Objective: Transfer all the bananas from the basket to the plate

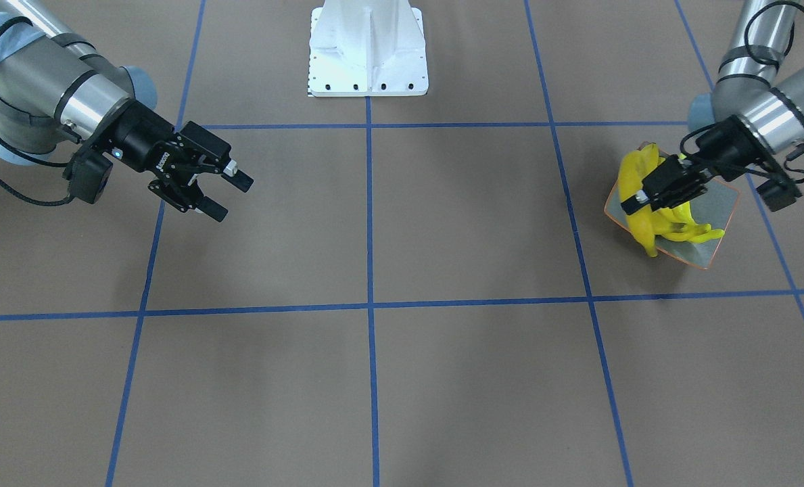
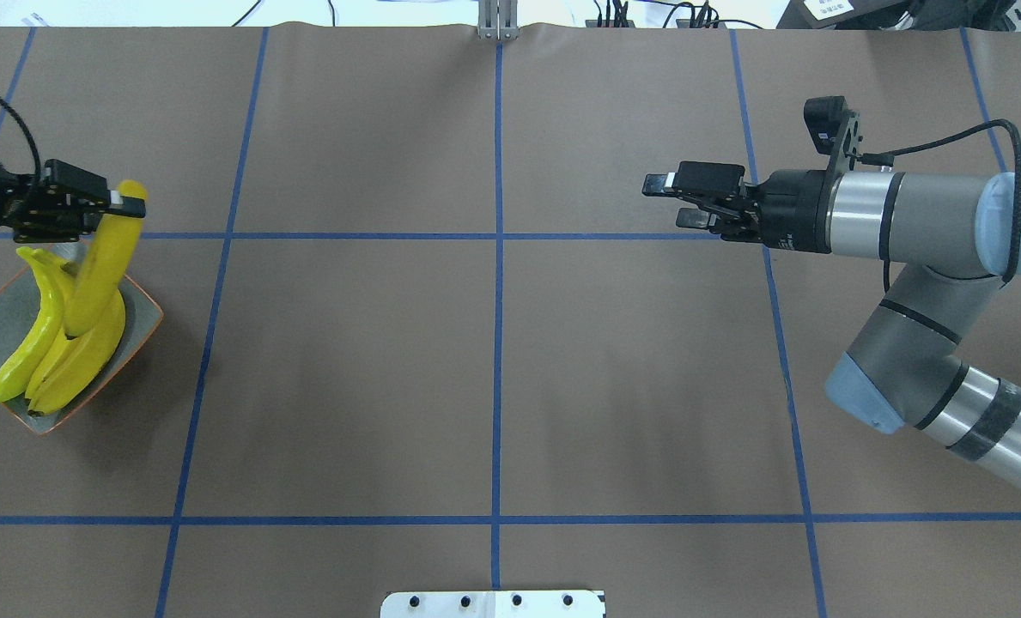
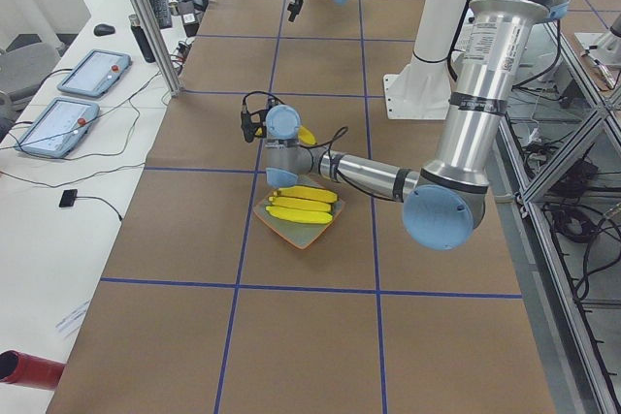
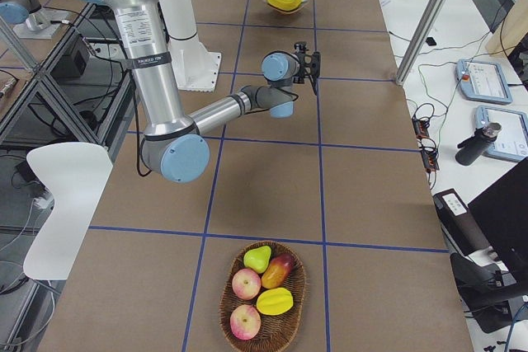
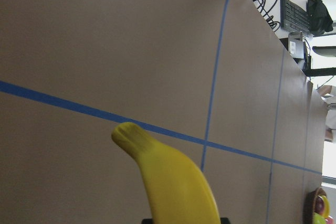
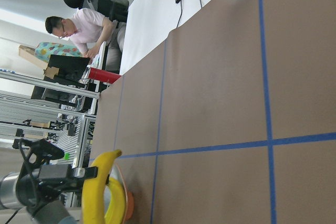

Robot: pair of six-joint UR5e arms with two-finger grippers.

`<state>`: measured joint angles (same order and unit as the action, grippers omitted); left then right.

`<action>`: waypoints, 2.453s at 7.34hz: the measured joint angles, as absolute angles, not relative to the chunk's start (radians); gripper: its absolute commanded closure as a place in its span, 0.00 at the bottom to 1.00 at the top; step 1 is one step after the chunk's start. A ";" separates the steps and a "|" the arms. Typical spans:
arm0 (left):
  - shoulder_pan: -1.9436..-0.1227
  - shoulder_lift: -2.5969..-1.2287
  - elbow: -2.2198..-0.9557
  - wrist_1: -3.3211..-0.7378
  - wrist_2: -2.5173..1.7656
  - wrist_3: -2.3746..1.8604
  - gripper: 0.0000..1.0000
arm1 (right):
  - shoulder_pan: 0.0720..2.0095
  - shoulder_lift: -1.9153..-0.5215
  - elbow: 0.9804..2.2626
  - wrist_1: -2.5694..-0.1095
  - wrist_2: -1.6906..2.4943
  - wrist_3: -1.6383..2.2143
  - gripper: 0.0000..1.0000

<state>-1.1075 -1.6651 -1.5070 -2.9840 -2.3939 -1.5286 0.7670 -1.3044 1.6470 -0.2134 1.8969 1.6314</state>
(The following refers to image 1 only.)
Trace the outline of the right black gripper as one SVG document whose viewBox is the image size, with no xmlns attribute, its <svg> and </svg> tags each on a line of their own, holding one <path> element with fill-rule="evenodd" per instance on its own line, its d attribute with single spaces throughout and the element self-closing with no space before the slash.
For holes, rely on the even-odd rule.
<svg viewBox="0 0 804 487">
<path fill-rule="evenodd" d="M 151 172 L 149 190 L 169 206 L 185 213 L 195 210 L 222 222 L 228 209 L 207 197 L 199 175 L 216 175 L 241 192 L 253 178 L 231 158 L 231 145 L 200 124 L 175 126 L 139 101 L 127 101 L 101 134 L 101 150 L 136 172 Z"/>
</svg>

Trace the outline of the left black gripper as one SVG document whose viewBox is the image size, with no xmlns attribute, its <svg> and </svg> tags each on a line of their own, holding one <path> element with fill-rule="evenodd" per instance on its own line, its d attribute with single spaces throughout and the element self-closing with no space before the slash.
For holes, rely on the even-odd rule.
<svg viewBox="0 0 804 487">
<path fill-rule="evenodd" d="M 676 208 L 707 191 L 715 177 L 741 175 L 767 178 L 767 152 L 741 115 L 730 115 L 681 139 L 680 160 L 664 161 L 642 180 L 634 194 L 634 212 Z"/>
</svg>

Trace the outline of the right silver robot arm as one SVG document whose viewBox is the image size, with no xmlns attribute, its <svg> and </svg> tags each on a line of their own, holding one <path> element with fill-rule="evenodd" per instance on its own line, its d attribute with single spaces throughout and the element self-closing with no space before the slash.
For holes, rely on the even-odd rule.
<svg viewBox="0 0 804 487">
<path fill-rule="evenodd" d="M 96 203 L 114 161 L 150 172 L 149 190 L 179 212 L 216 221 L 228 210 L 198 185 L 216 175 L 239 191 L 254 180 L 231 157 L 231 145 L 189 121 L 176 129 L 156 113 L 151 77 L 115 66 L 40 1 L 0 1 L 0 159 L 52 166 L 59 144 L 75 144 L 64 163 L 68 190 L 61 200 L 30 198 L 0 178 L 0 186 L 34 206 Z"/>
</svg>

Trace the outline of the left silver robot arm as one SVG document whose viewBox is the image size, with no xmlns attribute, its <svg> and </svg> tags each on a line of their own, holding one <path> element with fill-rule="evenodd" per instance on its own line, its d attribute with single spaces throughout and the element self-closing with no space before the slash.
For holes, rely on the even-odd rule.
<svg viewBox="0 0 804 487">
<path fill-rule="evenodd" d="M 776 80 L 798 12 L 804 6 L 795 1 L 744 3 L 713 91 L 696 97 L 688 114 L 696 151 L 668 156 L 645 176 L 623 198 L 626 214 L 675 208 L 703 195 L 711 179 L 741 175 L 763 178 L 757 193 L 772 212 L 797 202 L 800 180 L 775 157 L 788 150 L 794 160 L 804 152 L 804 67 Z"/>
</svg>

